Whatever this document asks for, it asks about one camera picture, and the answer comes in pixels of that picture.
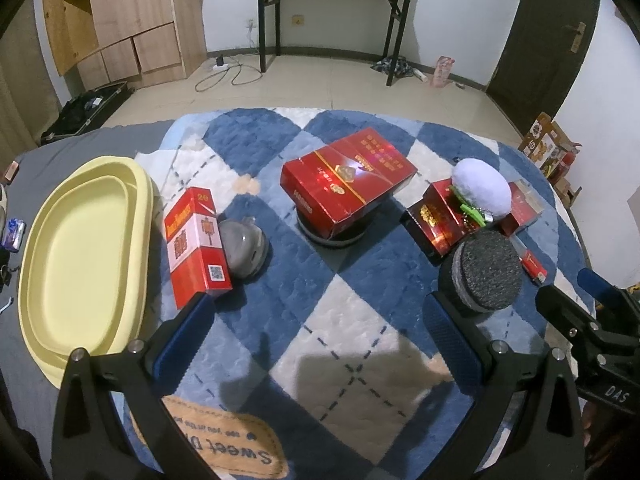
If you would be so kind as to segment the black glitter round puck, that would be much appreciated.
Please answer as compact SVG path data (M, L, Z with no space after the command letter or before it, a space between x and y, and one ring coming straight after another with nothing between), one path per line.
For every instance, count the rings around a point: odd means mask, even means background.
M512 306L523 270L510 240L493 230L466 236L444 259L438 289L465 315L488 315Z

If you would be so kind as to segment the red white cigarette pack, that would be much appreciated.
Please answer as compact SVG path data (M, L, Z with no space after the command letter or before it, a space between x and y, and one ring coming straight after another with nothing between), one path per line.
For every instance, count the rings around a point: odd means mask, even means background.
M199 292L232 289L216 206L208 188L186 188L164 218L172 291L178 310Z

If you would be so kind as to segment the white plush burger keychain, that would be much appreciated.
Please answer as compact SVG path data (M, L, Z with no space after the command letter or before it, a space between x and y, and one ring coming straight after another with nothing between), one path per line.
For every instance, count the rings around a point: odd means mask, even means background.
M459 200L461 211L481 228L506 218L511 212L509 182L484 160L459 160L452 170L449 189Z

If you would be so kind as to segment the dark red gift box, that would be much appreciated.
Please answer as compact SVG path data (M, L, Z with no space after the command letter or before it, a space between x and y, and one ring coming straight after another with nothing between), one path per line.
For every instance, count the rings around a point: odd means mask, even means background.
M454 194L451 179L440 180L405 210L400 223L427 259L439 264L466 236L480 229L468 209Z

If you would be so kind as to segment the large red cigarette carton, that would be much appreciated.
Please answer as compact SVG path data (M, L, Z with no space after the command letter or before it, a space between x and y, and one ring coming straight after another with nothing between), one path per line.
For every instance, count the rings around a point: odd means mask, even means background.
M365 128L286 162L280 185L323 237L341 233L403 188L416 166Z

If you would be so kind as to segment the small red cigarette pack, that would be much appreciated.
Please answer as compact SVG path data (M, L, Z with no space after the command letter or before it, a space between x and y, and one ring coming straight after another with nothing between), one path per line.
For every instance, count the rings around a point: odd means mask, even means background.
M525 244L516 236L511 236L510 242L518 254L518 258L520 258L524 271L532 282L538 286L543 285L548 278L547 270L542 266L535 255L525 246Z

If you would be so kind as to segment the red box behind burger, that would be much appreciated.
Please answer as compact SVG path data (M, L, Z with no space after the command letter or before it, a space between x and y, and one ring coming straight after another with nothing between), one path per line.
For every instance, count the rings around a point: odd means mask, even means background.
M511 212L499 221L501 232L511 237L535 223L542 212L544 204L538 193L524 180L510 182L512 194Z

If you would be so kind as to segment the grey round container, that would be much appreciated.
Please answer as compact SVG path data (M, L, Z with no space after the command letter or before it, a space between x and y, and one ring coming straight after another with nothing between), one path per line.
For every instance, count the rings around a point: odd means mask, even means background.
M226 219L219 232L231 275L244 280L257 274L267 259L269 243L255 218Z

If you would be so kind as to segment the yellow oval plastic tray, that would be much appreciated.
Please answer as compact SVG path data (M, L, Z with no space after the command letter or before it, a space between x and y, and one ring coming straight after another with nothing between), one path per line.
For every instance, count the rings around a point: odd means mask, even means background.
M142 325L154 193L134 160L86 162L44 201L18 281L27 350L53 387L70 354L117 353Z

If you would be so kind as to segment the black round puck under carton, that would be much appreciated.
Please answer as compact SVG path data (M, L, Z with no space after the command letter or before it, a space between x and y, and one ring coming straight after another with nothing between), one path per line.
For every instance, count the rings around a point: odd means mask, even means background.
M310 223L310 221L306 219L299 211L296 211L296 220L300 232L302 232L308 238L308 240L311 240L312 242L314 242L314 244L320 245L325 248L338 249L352 246L353 244L359 242L364 237L364 234L367 233L367 230L370 228L375 215L375 211L370 211L361 219L356 220L347 229L344 229L344 231L342 231L341 233L337 233L329 237L321 236L316 228Z

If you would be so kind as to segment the blue white checkered rug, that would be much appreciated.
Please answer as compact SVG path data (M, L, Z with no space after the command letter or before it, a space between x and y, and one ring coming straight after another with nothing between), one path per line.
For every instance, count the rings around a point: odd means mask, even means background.
M299 229L283 165L374 129L416 166L352 246ZM538 193L521 241L551 284L583 308L585 264L567 213L517 150L430 122L316 108L237 108L184 116L141 165L169 208L189 186L220 212L253 218L270 245L251 280L217 302L216 321L168 406L225 479L414 479L462 422L471 399L452 381L422 320L438 270L401 225L455 160L483 159Z

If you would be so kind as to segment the blue snack packet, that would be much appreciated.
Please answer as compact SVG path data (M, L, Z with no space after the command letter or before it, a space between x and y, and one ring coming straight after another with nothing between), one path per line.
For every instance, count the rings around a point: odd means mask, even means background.
M26 231L26 223L17 218L11 218L6 222L1 246L7 252L18 252L21 248L23 236Z

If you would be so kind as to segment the small brown box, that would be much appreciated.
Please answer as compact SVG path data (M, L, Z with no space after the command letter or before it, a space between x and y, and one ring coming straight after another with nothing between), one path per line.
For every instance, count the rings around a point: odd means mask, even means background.
M15 179L17 173L20 171L20 164L14 160L6 167L6 170L3 171L2 179L6 185L10 185Z

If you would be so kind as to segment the pink bag on floor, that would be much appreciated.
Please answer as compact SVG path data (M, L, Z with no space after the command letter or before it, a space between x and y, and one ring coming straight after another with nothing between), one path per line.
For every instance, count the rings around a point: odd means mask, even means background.
M434 73L431 79L431 86L434 88L444 88L449 84L449 77L451 74L452 66L454 66L454 59L450 56L440 56L434 67Z

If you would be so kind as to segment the black open suitcase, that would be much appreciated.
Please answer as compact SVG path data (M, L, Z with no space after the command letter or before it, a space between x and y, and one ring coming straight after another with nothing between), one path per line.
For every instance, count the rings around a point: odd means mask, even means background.
M129 84L115 82L76 96L63 106L38 144L51 144L101 128L133 94Z

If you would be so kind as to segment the dark brown door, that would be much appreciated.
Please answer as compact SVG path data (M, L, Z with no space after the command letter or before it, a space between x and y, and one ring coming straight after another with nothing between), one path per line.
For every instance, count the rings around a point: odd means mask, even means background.
M574 84L596 28L600 0L520 0L486 93L524 134L554 116Z

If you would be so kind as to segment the wooden cabinet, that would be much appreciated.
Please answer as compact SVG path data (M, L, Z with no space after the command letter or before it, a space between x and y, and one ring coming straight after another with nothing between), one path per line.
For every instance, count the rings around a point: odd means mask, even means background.
M207 56L203 0L42 0L59 75L85 89L137 88L188 78Z

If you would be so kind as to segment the cardboard boxes by wall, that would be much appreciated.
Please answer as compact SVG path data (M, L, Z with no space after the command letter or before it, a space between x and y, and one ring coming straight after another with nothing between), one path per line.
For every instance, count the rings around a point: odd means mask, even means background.
M564 207L570 209L582 188L573 188L567 175L582 144L571 141L551 116L540 113L518 149L552 185Z

